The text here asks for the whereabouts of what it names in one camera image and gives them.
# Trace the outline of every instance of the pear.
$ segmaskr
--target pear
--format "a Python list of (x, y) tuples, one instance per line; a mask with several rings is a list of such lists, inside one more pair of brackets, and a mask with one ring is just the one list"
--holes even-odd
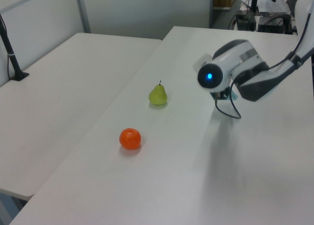
[(155, 88), (149, 93), (148, 99), (153, 105), (163, 105), (167, 102), (167, 94), (163, 85), (155, 86)]

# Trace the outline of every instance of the white table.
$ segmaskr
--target white table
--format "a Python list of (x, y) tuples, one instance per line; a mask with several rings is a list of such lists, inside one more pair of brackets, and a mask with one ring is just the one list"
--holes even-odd
[(29, 200), (160, 40), (76, 34), (0, 88), (0, 192)]
[[(174, 27), (12, 225), (314, 223), (314, 105), (309, 62), (267, 98), (214, 108), (192, 64), (249, 39), (269, 65), (297, 36)], [(148, 94), (162, 80), (168, 104)], [(230, 103), (219, 102), (227, 111)], [(120, 132), (142, 134), (140, 150)]]

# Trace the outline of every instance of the white wall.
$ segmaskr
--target white wall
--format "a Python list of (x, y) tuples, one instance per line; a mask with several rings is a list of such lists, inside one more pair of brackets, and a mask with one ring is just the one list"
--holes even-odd
[(209, 27), (211, 0), (83, 0), (92, 33), (163, 39), (173, 26)]
[[(83, 32), (77, 0), (29, 0), (2, 17), (22, 70), (75, 33)], [(8, 81), (6, 59), (0, 40), (0, 86)]]

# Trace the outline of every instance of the black stand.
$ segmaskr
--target black stand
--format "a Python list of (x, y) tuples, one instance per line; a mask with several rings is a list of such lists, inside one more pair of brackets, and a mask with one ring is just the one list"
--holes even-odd
[(16, 80), (16, 81), (21, 81), (22, 79), (24, 79), (25, 77), (27, 77), (29, 74), (28, 73), (24, 73), (22, 72), (22, 70), (20, 69), (19, 63), (16, 60), (14, 51), (12, 49), (11, 43), (9, 41), (6, 29), (4, 27), (3, 22), (0, 20), (1, 24), (0, 24), (0, 35), (1, 38), (3, 40), (4, 46), (6, 48), (6, 51), (10, 57), (12, 66), (14, 68), (15, 71), (15, 76), (13, 78), (11, 78), (12, 80)]
[(256, 13), (256, 7), (257, 7), (257, 0), (252, 0), (251, 10), (254, 12), (254, 14)]

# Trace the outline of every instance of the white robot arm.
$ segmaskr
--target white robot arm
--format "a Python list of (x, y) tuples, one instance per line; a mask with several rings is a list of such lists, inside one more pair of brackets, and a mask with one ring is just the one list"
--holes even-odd
[(233, 80), (231, 87), (235, 84), (244, 99), (259, 100), (314, 54), (314, 0), (305, 9), (305, 19), (299, 19), (304, 24), (297, 24), (303, 31), (299, 43), (280, 63), (269, 67), (249, 41), (234, 40), (221, 47), (213, 58), (206, 54), (193, 65), (199, 84), (211, 93), (220, 93)]

